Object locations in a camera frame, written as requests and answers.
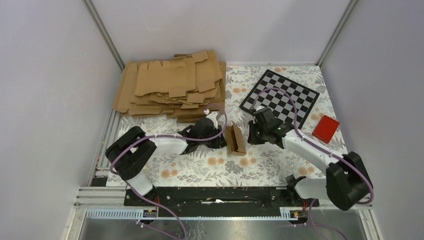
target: white wall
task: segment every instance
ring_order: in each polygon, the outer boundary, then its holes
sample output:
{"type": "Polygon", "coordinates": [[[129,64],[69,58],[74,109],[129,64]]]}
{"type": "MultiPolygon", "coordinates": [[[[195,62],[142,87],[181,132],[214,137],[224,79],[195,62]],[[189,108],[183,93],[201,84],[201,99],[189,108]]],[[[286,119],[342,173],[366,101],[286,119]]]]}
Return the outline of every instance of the white wall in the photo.
{"type": "Polygon", "coordinates": [[[215,49],[228,63],[315,63],[349,0],[94,0],[122,59],[215,49]]]}
{"type": "Polygon", "coordinates": [[[80,0],[0,6],[0,239],[58,240],[120,71],[80,0]]]}
{"type": "Polygon", "coordinates": [[[423,13],[422,0],[359,1],[322,67],[385,240],[424,236],[423,13]]]}

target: chessboard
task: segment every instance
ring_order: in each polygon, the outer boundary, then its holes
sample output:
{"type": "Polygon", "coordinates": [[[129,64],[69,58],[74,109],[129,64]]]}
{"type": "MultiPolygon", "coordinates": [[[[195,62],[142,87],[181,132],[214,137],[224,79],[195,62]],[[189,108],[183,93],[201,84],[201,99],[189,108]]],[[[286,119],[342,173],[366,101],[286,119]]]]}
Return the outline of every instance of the chessboard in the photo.
{"type": "Polygon", "coordinates": [[[240,104],[240,108],[250,114],[254,113],[254,107],[264,106],[269,107],[274,116],[291,124],[295,118],[293,106],[289,102],[289,98],[284,96],[280,91],[271,90],[263,92],[257,99],[255,106],[253,102],[258,94],[267,88],[280,88],[286,91],[294,100],[297,109],[296,125],[299,129],[305,123],[311,109],[317,101],[320,94],[300,83],[281,76],[271,70],[266,70],[260,77],[259,81],[240,104]]]}

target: table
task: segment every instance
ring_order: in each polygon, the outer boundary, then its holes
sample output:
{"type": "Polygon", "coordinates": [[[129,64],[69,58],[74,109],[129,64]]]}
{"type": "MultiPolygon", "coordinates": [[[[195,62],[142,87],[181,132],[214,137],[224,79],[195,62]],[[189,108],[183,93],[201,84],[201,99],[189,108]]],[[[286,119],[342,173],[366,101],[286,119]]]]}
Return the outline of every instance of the table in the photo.
{"type": "MultiPolygon", "coordinates": [[[[315,166],[295,153],[280,149],[269,143],[250,145],[248,121],[253,117],[239,108],[262,74],[272,70],[284,77],[303,84],[320,93],[310,112],[302,132],[311,133],[323,115],[336,118],[326,85],[318,66],[229,66],[226,68],[225,111],[228,121],[234,121],[243,133],[247,154],[227,155],[227,149],[209,149],[201,146],[196,152],[187,155],[167,155],[150,159],[143,171],[156,187],[246,187],[246,186],[285,186],[285,177],[324,178],[325,175],[315,166]]],[[[219,123],[224,123],[221,116],[219,123]]],[[[173,134],[187,127],[188,123],[177,123],[166,116],[132,118],[122,117],[117,138],[133,126],[141,126],[153,134],[173,134]]],[[[346,153],[347,149],[340,129],[337,129],[331,142],[333,150],[346,153]]],[[[124,187],[125,182],[117,175],[109,173],[106,186],[124,187]]]]}

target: floral pattern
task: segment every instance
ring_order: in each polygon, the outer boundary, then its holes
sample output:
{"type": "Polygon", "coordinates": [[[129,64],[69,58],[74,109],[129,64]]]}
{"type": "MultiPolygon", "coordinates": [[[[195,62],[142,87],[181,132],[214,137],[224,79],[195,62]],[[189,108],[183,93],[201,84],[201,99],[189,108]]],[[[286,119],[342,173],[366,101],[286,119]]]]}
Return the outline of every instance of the floral pattern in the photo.
{"type": "MultiPolygon", "coordinates": [[[[187,155],[169,155],[150,159],[143,171],[156,187],[221,187],[221,186],[284,186],[285,177],[294,175],[323,178],[324,174],[310,162],[295,153],[269,143],[250,145],[248,121],[253,117],[239,108],[265,70],[272,70],[320,93],[317,102],[302,127],[309,137],[322,116],[336,118],[326,85],[318,66],[254,66],[227,67],[225,111],[228,121],[234,121],[243,133],[247,154],[227,155],[227,149],[209,149],[200,146],[187,155]]],[[[224,116],[219,123],[224,124],[224,116]]],[[[133,126],[153,134],[173,134],[189,123],[176,123],[166,116],[132,118],[122,117],[118,137],[133,126]]],[[[328,147],[347,152],[340,129],[337,129],[328,147]]],[[[109,173],[106,186],[125,186],[119,176],[109,173]]]]}

